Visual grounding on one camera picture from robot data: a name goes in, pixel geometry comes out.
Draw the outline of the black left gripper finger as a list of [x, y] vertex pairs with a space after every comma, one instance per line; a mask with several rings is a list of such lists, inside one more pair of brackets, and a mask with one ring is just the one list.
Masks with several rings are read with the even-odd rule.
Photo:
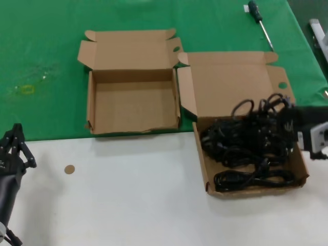
[[25, 143], [25, 136], [23, 133], [22, 124], [14, 124], [14, 126], [15, 126], [14, 146], [16, 147], [17, 153], [21, 151], [26, 157], [27, 161], [24, 163], [25, 168], [36, 168], [37, 167], [36, 160]]
[[12, 154], [19, 155], [19, 138], [21, 135], [21, 124], [15, 123], [11, 130], [5, 132], [1, 138], [1, 155], [8, 154], [11, 150]]

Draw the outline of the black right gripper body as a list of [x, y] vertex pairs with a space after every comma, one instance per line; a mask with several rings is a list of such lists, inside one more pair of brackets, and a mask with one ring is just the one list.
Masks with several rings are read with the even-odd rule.
[[296, 106], [296, 119], [294, 130], [301, 131], [306, 126], [316, 126], [327, 122], [327, 106]]

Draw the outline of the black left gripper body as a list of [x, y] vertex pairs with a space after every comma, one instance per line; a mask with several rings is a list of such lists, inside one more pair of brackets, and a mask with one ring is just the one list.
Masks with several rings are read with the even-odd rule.
[[21, 177], [26, 174], [25, 164], [19, 152], [1, 151], [1, 180], [9, 177]]

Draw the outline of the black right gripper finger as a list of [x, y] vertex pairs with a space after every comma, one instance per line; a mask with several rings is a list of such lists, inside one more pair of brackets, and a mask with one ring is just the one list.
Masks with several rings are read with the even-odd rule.
[[297, 107], [284, 107], [280, 110], [280, 120], [292, 120], [297, 117]]
[[281, 123], [281, 132], [283, 134], [294, 134], [294, 121], [292, 119]]

